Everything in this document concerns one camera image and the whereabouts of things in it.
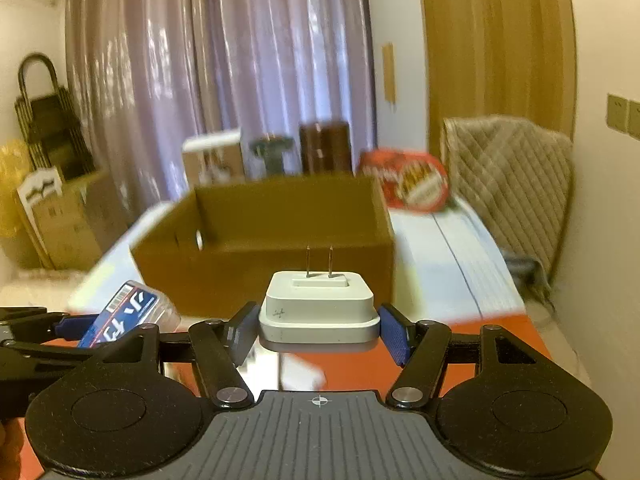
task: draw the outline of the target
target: yellow plastic bag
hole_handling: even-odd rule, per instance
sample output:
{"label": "yellow plastic bag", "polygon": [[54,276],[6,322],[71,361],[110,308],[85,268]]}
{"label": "yellow plastic bag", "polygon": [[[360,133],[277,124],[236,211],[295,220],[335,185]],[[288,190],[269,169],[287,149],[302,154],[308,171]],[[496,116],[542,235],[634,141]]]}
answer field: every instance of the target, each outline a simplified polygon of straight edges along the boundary
{"label": "yellow plastic bag", "polygon": [[15,190],[31,173],[27,145],[19,139],[0,146],[0,236],[14,237],[22,229]]}

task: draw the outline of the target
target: wall socket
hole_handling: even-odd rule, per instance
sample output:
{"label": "wall socket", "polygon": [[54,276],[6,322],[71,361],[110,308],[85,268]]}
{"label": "wall socket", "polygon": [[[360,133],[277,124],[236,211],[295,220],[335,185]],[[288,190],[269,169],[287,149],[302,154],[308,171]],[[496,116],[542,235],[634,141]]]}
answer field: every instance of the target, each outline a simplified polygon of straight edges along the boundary
{"label": "wall socket", "polygon": [[607,99],[607,125],[610,128],[626,133],[628,112],[629,101],[627,99],[609,94]]}
{"label": "wall socket", "polygon": [[640,140],[640,103],[629,102],[629,120],[626,132],[634,139]]}

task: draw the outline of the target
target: curtain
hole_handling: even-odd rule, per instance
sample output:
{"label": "curtain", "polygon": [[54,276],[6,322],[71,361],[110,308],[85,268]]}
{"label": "curtain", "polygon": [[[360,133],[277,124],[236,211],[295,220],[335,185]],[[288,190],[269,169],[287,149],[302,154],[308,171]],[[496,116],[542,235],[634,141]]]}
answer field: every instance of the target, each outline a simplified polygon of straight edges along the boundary
{"label": "curtain", "polygon": [[88,145],[132,216],[178,199],[184,140],[222,128],[344,119],[356,159],[374,143],[366,23],[366,0],[67,0]]}

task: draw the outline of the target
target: red food package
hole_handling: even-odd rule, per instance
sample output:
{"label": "red food package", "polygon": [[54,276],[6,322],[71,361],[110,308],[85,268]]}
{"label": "red food package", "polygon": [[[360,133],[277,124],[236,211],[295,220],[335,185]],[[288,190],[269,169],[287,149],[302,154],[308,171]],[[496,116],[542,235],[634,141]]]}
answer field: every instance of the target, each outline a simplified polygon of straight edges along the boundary
{"label": "red food package", "polygon": [[360,157],[359,173],[373,175],[392,208],[432,212],[449,196],[447,171],[429,153],[373,150]]}

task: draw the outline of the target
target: barcode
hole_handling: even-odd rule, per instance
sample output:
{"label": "barcode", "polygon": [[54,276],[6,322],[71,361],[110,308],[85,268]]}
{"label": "barcode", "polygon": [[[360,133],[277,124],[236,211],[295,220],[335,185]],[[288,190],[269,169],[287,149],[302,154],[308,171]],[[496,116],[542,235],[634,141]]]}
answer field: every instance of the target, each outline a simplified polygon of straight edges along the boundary
{"label": "barcode", "polygon": [[133,290],[131,285],[123,285],[122,288],[118,291],[118,293],[114,296],[114,298],[110,301],[107,306],[107,309],[113,312],[117,309],[120,304],[127,299],[129,293]]}

